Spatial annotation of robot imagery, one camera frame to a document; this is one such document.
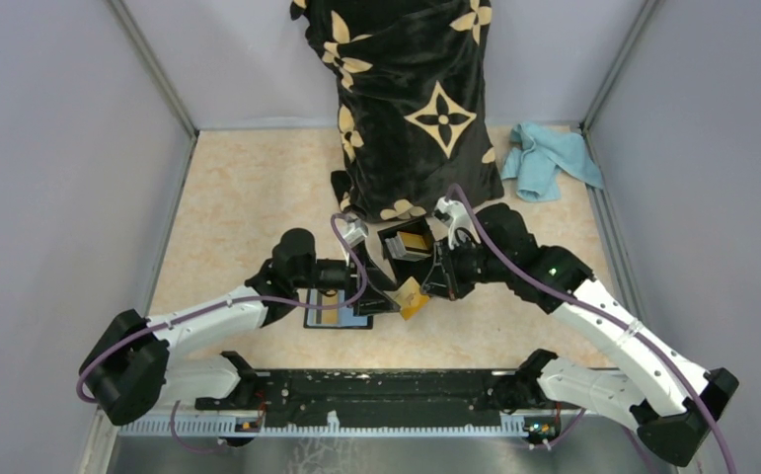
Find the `gold credit card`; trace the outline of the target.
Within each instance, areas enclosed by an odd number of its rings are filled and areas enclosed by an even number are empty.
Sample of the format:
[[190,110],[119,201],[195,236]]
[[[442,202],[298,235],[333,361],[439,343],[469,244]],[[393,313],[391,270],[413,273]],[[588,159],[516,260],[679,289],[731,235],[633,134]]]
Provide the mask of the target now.
[[319,293],[319,304],[322,306],[333,306],[333,309],[323,309],[319,311],[317,323],[325,327],[337,327],[340,324],[339,303],[340,293],[338,291],[321,291]]
[[392,293],[392,299],[399,306],[401,317],[409,321],[425,306],[429,297],[421,292],[419,282],[410,276]]

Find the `light blue cloth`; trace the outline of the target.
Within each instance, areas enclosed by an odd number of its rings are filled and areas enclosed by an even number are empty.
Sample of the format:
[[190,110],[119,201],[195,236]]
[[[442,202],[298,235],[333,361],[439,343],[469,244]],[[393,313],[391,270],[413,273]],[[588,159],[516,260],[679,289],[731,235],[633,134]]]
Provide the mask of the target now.
[[500,178],[512,181],[516,195],[524,201],[560,199],[557,177],[561,173],[595,189],[604,188],[602,173],[578,133],[522,122],[510,131],[509,143]]

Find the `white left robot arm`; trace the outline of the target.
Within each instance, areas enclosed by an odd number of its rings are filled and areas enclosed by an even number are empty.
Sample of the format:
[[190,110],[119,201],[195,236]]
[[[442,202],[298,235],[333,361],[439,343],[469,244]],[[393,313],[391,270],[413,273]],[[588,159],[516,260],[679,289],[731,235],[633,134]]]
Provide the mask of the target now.
[[236,334],[269,326],[301,307],[349,310],[358,318],[391,312],[394,282],[371,260],[358,231],[342,239],[344,260],[320,259],[306,229],[285,232],[259,271],[211,301],[145,318],[117,314],[80,365],[76,391],[115,426],[153,409],[192,404],[198,410],[255,409],[262,384],[239,354],[189,355]]

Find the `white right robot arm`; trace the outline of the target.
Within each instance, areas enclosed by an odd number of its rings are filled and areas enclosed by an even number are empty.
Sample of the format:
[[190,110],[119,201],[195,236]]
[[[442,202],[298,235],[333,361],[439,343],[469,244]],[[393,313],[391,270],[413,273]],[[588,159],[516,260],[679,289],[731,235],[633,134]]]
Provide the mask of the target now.
[[538,350],[517,370],[530,407],[563,402],[614,421],[663,461],[685,467],[738,389],[728,369],[707,369],[631,314],[570,250],[539,245],[522,216],[498,203],[473,212],[444,197],[434,210],[448,234],[433,251],[425,292],[460,299],[480,283],[502,283],[520,299],[581,333],[615,365],[588,368]]

